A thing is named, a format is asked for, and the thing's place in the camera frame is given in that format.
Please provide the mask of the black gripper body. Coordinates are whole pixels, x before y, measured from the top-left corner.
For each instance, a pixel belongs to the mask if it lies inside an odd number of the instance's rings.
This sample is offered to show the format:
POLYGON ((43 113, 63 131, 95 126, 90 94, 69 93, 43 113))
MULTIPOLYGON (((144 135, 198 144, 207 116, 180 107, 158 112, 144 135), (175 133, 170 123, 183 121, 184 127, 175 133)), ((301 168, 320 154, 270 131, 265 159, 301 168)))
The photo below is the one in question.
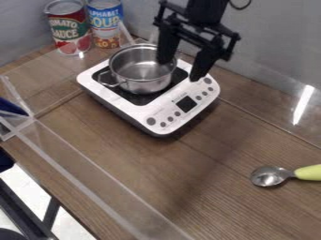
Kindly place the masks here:
POLYGON ((229 61, 241 36, 222 24, 227 6, 241 9, 231 0, 188 0, 183 7, 170 0, 159 0, 159 10, 152 24, 158 29, 162 22, 174 25, 180 41, 187 41, 201 50, 219 43, 223 46, 219 59, 229 61))

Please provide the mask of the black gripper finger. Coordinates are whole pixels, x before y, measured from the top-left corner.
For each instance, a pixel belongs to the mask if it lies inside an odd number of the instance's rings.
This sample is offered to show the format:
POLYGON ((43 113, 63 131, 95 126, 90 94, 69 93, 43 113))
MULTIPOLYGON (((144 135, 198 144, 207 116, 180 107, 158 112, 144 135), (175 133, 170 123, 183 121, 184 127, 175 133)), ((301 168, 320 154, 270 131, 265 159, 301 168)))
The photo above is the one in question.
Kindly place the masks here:
POLYGON ((192 82, 198 82, 207 75, 215 61, 221 58, 222 51, 223 46, 214 43, 198 52, 190 71, 190 80, 192 82))
POLYGON ((175 55, 180 37, 176 35, 176 27, 167 22, 159 26, 156 59, 160 65, 167 64, 175 55))

